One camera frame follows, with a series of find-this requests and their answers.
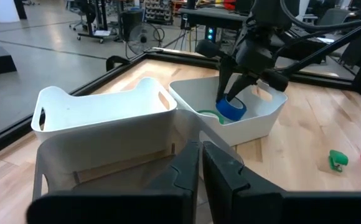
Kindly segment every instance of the blue tape roll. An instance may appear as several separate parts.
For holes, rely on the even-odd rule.
[[[232,121],[239,121],[243,117],[243,115],[246,113],[247,107],[241,100],[239,100],[237,97],[234,97],[234,99],[232,101],[237,100],[240,105],[240,107],[235,107],[228,102],[226,97],[227,97],[227,94],[224,94],[222,100],[220,100],[217,103],[217,105],[216,105],[217,110],[224,117],[226,117]]]

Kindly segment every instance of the desk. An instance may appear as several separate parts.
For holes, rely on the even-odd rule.
[[[201,8],[201,9],[180,9],[179,12],[187,14],[190,23],[202,24],[210,27],[221,27],[225,29],[241,28],[245,16],[235,14],[232,11],[218,8]],[[272,38],[273,45],[282,46],[284,42],[277,36]],[[294,63],[291,59],[280,57],[276,63],[278,67],[285,67]],[[301,70],[308,75],[324,75],[331,77],[342,77],[354,79],[354,76],[343,66],[335,63],[330,58],[327,59],[327,65],[312,64]]]
[[[247,17],[235,14],[233,11],[217,8],[179,9],[180,13],[187,14],[191,24],[201,24],[211,27],[238,30]]]
[[[145,60],[93,94],[132,89],[146,76],[168,88],[174,80],[216,75],[208,68]],[[287,190],[361,190],[361,96],[298,83],[290,83],[286,94],[269,136],[234,147],[246,166]],[[24,223],[39,145],[29,133],[0,152],[0,223]],[[343,173],[330,170],[330,149],[349,157]]]

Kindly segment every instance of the wooden table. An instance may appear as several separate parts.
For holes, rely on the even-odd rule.
[[[171,81],[211,77],[218,71],[145,60],[94,94],[129,90],[142,77]],[[265,97],[265,93],[256,90]],[[289,97],[269,136],[235,147],[247,167],[287,190],[361,190],[361,96],[290,83]],[[39,146],[29,133],[0,152],[0,223],[24,223]],[[343,173],[329,168],[335,149],[349,157]]]

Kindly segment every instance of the black fan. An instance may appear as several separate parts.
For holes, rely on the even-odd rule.
[[[152,47],[161,47],[163,38],[162,28],[155,28],[151,24],[142,22],[132,28],[127,46],[134,54],[141,54]]]

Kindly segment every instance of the green tape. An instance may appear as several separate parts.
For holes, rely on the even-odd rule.
[[[213,114],[218,118],[220,124],[225,124],[225,118],[223,118],[223,116],[220,113],[216,112],[216,111],[200,110],[200,111],[198,111],[198,113],[210,113],[210,114]]]

